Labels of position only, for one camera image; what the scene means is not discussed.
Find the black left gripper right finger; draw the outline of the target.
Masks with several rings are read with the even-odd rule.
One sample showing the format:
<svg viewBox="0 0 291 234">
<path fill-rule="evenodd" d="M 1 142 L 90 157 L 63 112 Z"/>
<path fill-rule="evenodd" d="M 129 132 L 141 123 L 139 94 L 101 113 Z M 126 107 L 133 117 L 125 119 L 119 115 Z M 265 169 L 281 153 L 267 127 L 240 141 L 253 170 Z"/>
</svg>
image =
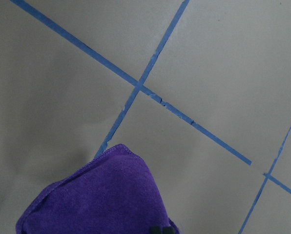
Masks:
<svg viewBox="0 0 291 234">
<path fill-rule="evenodd" d="M 171 226 L 163 227 L 163 234 L 174 234 L 174 228 Z"/>
</svg>

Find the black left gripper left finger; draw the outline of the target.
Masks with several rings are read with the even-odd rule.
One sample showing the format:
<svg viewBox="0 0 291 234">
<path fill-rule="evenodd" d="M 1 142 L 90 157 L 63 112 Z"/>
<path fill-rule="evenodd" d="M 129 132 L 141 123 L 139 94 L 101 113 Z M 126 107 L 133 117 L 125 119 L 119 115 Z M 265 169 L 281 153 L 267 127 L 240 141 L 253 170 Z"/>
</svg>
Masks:
<svg viewBox="0 0 291 234">
<path fill-rule="evenodd" d="M 149 229 L 150 234 L 162 234 L 162 227 L 160 226 L 153 226 Z"/>
</svg>

